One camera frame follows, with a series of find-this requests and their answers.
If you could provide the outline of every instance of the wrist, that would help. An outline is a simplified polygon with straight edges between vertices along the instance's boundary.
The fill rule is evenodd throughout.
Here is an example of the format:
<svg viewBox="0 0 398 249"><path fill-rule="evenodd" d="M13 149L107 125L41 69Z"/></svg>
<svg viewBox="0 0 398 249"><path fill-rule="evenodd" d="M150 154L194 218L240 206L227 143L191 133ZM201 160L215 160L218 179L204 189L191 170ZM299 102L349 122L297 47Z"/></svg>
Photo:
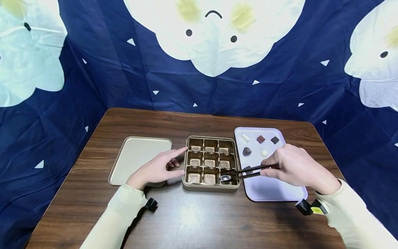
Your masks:
<svg viewBox="0 0 398 249"><path fill-rule="evenodd" d="M148 181L145 180L145 177L140 174L139 171L136 171L127 179L126 184L142 191L144 190L144 187L148 184Z"/></svg>
<svg viewBox="0 0 398 249"><path fill-rule="evenodd" d="M341 182L328 172L324 177L320 177L312 188L321 195L331 195L341 188Z"/></svg>

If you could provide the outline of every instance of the chopsticks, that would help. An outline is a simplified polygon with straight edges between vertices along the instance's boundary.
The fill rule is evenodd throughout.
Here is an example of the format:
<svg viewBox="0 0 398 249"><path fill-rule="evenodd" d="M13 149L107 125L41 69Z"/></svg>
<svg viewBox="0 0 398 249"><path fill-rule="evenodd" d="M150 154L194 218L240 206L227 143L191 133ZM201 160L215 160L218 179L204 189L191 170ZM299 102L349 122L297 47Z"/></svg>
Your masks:
<svg viewBox="0 0 398 249"><path fill-rule="evenodd" d="M221 176L229 175L231 177L231 179L225 180L225 181L221 181L221 182L222 183L227 183L227 182L232 182L232 181L234 181L236 179L246 179L246 178L250 178L250 177L259 176L260 172L239 176L239 174L250 172L250 171L256 171L256 170L259 170L259 169L279 169L279 164L260 165L260 166L256 166L256 167L252 167L252 168L250 167L248 169L242 169L240 171L229 170L227 172L222 173Z"/></svg>

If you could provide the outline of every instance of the cream sleeve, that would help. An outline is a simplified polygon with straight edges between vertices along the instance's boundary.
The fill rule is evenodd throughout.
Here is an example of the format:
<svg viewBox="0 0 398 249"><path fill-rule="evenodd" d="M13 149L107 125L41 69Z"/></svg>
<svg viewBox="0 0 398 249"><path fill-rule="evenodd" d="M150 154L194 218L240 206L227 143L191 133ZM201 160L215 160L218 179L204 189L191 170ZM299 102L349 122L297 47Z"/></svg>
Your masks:
<svg viewBox="0 0 398 249"><path fill-rule="evenodd" d="M142 191L120 186L80 248L120 249L128 227L146 202Z"/></svg>
<svg viewBox="0 0 398 249"><path fill-rule="evenodd" d="M316 198L326 208L328 223L343 238L347 249L398 249L397 240L367 210L364 201L343 180L332 195Z"/></svg>

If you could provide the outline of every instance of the cartoon face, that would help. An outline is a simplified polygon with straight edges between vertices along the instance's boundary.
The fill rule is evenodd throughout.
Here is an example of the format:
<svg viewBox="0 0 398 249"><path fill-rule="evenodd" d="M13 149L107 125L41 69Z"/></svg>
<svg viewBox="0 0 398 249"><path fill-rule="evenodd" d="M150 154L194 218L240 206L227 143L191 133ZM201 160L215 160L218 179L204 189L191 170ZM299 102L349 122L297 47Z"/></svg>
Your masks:
<svg viewBox="0 0 398 249"><path fill-rule="evenodd" d="M57 0L0 0L0 107L62 89L66 34Z"/></svg>
<svg viewBox="0 0 398 249"><path fill-rule="evenodd" d="M361 102L398 111L398 1L385 0L356 26L345 72L361 79Z"/></svg>
<svg viewBox="0 0 398 249"><path fill-rule="evenodd" d="M260 62L295 25L305 0L124 0L171 57L217 76Z"/></svg>

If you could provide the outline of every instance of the chocolate tray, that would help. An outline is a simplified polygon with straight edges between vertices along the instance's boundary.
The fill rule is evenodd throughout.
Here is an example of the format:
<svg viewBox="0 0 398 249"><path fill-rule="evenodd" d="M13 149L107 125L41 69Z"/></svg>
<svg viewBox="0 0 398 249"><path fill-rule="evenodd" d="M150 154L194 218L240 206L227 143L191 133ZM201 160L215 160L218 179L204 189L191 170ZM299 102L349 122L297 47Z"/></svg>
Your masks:
<svg viewBox="0 0 398 249"><path fill-rule="evenodd" d="M188 191L234 192L240 181L221 183L226 170L240 170L236 143L230 138L191 136L187 139L183 187Z"/></svg>

